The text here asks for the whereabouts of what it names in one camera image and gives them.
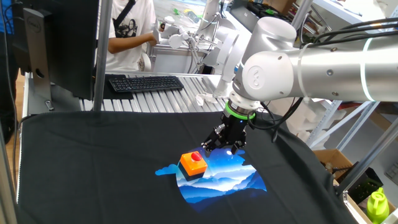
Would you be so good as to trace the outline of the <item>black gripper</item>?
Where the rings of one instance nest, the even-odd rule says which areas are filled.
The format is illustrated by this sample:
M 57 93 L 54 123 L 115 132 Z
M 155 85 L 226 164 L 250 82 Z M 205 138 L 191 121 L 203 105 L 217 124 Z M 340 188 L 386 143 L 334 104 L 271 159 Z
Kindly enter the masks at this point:
M 224 110 L 221 115 L 222 124 L 213 128 L 210 135 L 201 143 L 206 153 L 225 146 L 232 146 L 231 153 L 235 155 L 246 145 L 246 126 L 248 114 Z

